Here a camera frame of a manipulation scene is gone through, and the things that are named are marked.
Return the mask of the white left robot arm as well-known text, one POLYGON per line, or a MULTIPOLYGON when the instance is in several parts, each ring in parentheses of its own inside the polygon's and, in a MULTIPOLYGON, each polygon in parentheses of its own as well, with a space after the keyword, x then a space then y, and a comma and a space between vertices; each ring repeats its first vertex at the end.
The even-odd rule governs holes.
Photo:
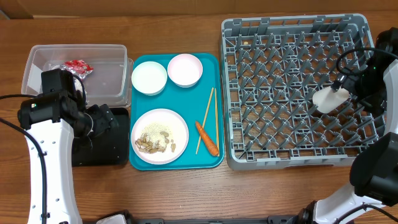
POLYGON ((108 105, 86 107, 77 79, 59 68, 42 72, 42 93, 23 101, 18 111, 30 157, 29 223, 82 222, 73 186, 73 141, 119 126, 108 105))

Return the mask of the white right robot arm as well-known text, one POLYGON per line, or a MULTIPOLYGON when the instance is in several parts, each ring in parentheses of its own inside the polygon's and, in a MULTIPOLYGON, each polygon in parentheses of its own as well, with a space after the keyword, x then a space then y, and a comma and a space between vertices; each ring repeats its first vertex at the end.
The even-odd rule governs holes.
POLYGON ((352 72, 338 67, 332 86, 317 91, 312 100, 326 114, 354 95, 365 111, 386 115, 384 134, 356 157, 349 183, 304 208, 297 223, 351 223, 369 210, 397 221, 383 209, 397 204, 397 28, 381 32, 370 51, 366 69, 352 72))

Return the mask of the pink bowl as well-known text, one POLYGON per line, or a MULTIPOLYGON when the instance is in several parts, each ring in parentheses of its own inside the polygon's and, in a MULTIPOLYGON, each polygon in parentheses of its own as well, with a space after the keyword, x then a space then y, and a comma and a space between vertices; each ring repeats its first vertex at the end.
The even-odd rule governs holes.
POLYGON ((190 88, 194 86, 203 74, 203 65, 192 54, 178 54, 174 56, 167 66, 169 78, 179 87, 190 88))

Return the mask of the pale green bowl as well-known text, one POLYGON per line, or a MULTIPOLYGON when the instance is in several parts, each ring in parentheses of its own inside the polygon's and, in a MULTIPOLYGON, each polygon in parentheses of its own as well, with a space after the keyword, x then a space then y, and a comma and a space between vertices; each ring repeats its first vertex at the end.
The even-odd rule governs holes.
POLYGON ((167 78, 167 71, 160 63, 148 61, 133 69, 131 81, 137 91, 154 96, 165 88, 167 78))

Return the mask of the white plate with food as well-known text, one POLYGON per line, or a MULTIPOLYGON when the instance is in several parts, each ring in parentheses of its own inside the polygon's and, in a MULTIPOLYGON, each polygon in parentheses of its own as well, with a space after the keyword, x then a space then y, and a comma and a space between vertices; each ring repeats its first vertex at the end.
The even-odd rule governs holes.
POLYGON ((163 165, 176 161, 186 150, 189 130, 178 113, 154 109, 134 123, 130 140, 138 158, 149 164, 163 165))

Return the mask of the white cup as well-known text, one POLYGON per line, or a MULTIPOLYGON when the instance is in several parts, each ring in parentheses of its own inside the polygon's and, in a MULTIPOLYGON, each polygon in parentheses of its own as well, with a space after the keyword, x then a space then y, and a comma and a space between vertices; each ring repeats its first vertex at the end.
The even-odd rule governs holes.
POLYGON ((312 101, 313 104, 317 106, 319 112, 327 114, 344 103, 348 98, 348 90, 340 88, 338 91, 333 91, 333 89, 328 86, 316 91, 312 96, 312 101))

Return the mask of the red foil wrapper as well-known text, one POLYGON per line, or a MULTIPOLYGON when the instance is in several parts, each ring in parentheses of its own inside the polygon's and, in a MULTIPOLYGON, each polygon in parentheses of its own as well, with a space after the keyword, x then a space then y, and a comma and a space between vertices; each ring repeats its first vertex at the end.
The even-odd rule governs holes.
POLYGON ((94 70, 94 68, 88 65, 84 60, 66 61, 61 64, 59 68, 77 75, 81 80, 84 80, 94 70))

